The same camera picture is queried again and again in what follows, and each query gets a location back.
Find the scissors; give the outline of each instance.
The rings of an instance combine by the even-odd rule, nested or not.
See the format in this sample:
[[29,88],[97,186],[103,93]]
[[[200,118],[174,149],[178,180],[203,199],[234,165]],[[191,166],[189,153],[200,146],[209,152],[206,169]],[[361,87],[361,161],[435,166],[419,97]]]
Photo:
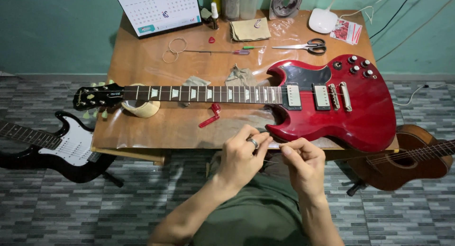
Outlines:
[[308,41],[307,44],[275,46],[273,49],[304,49],[311,54],[322,54],[327,51],[325,41],[321,38],[315,38]]

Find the roll of tape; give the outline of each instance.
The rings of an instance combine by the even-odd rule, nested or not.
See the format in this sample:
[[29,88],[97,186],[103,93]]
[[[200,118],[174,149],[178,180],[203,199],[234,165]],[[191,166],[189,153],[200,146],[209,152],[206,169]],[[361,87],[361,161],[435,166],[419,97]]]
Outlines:
[[[131,86],[145,86],[142,83],[134,83]],[[149,101],[142,104],[140,107],[135,107],[135,101],[133,100],[126,100],[122,102],[122,107],[127,109],[133,115],[136,115],[140,118],[149,118],[158,112],[160,109],[160,102],[159,101]]]

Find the white pickguard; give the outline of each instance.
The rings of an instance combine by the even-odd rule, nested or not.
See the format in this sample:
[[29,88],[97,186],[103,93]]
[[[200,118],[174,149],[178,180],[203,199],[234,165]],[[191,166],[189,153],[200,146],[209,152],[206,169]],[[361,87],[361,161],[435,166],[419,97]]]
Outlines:
[[63,118],[70,124],[70,129],[61,137],[60,145],[55,150],[42,148],[38,153],[56,155],[74,166],[82,166],[96,155],[90,151],[92,132],[84,130],[73,118]]

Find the tuning peg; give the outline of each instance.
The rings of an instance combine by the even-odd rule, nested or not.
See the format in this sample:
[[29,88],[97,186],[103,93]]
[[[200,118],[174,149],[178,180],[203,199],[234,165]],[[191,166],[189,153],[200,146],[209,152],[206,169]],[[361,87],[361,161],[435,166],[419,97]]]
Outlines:
[[88,110],[87,110],[87,112],[85,112],[85,114],[82,116],[82,118],[90,119],[90,114],[88,113]]

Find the wooden table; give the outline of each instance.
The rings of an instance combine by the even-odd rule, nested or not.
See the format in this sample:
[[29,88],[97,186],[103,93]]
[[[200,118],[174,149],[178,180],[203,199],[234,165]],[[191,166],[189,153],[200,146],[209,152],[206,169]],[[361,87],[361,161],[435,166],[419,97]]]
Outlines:
[[[338,15],[354,11],[335,11]],[[210,81],[211,86],[224,86],[234,64],[239,68],[249,68],[260,85],[269,85],[270,75],[265,72],[274,63],[284,59],[296,59],[313,65],[325,65],[341,54],[352,53],[369,59],[374,65],[374,56],[364,26],[361,13],[351,16],[350,20],[363,25],[359,43],[350,45],[311,31],[307,27],[310,12],[301,10],[293,19],[276,19],[267,21],[272,37],[262,41],[232,42],[229,23],[220,22],[220,29],[214,31],[208,25],[185,29],[178,32],[153,36],[138,40],[125,14],[122,16],[117,33],[108,79],[117,84],[179,86],[194,75]],[[268,17],[268,11],[258,11],[257,18]],[[216,42],[210,44],[210,37]],[[175,57],[167,52],[169,42],[177,37],[184,37],[187,50],[236,50],[243,46],[267,46],[265,49],[254,49],[248,56],[216,53],[182,52],[174,63]],[[292,45],[307,42],[312,38],[323,38],[327,52],[316,56],[304,50],[280,50],[271,46]],[[171,47],[182,50],[184,44],[176,40]],[[176,102],[161,102],[158,113],[150,118],[138,118],[126,110],[116,109],[107,119],[100,115],[96,122],[92,150],[116,155],[139,157],[153,161],[162,161],[162,149],[219,149],[226,139],[236,133],[244,124],[250,124],[259,130],[265,130],[266,124],[274,124],[271,111],[262,105],[255,104],[220,104],[221,118],[207,127],[199,128],[198,124],[213,116],[208,103],[191,103],[183,108]],[[343,148],[327,138],[313,142],[331,155],[331,150]],[[395,138],[388,150],[397,150]],[[362,155],[355,150],[336,151],[341,155]]]

